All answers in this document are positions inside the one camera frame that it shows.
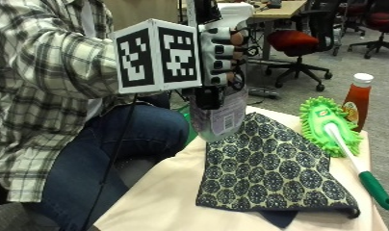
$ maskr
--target patterned cloth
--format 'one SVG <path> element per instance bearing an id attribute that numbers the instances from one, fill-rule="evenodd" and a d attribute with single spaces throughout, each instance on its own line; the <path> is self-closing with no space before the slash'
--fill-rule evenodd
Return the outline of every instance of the patterned cloth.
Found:
<path id="1" fill-rule="evenodd" d="M 258 114 L 235 135 L 207 143 L 196 205 L 233 211 L 340 211 L 357 202 L 329 174 L 329 155 L 300 134 Z"/>
<path id="2" fill-rule="evenodd" d="M 52 160 L 83 128 L 87 102 L 104 114 L 119 96 L 112 18 L 88 0 L 96 38 L 84 37 L 83 0 L 0 0 L 0 182 L 10 201 L 39 201 Z"/>

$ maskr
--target green handle tip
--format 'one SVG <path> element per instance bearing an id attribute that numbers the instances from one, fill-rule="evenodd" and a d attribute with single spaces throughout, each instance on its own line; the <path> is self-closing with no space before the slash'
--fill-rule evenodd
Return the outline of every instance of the green handle tip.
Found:
<path id="1" fill-rule="evenodd" d="M 364 188 L 369 192 L 377 204 L 385 209 L 389 210 L 389 195 L 379 185 L 378 181 L 374 179 L 369 171 L 362 171 L 358 174 Z"/>

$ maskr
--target bottle cap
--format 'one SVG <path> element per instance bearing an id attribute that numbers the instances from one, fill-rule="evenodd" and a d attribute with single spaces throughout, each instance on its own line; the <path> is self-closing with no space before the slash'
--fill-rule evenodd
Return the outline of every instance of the bottle cap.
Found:
<path id="1" fill-rule="evenodd" d="M 353 75 L 353 84 L 358 87 L 366 87 L 372 82 L 373 76 L 366 73 L 356 73 Z"/>

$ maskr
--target person's hand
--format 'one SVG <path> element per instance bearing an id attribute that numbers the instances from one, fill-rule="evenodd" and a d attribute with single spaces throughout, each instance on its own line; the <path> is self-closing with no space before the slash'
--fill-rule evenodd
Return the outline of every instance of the person's hand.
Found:
<path id="1" fill-rule="evenodd" d="M 233 68 L 243 56 L 240 49 L 236 49 L 240 48 L 241 43 L 241 34 L 228 27 L 200 33 L 205 86 L 220 86 L 237 81 Z"/>

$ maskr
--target sleeve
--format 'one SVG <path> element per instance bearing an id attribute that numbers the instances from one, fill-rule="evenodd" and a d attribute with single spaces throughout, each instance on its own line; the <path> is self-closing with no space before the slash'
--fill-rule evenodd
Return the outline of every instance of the sleeve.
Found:
<path id="1" fill-rule="evenodd" d="M 38 89 L 74 98 L 117 93 L 113 45 L 68 31 L 42 1 L 0 0 L 0 49 Z"/>

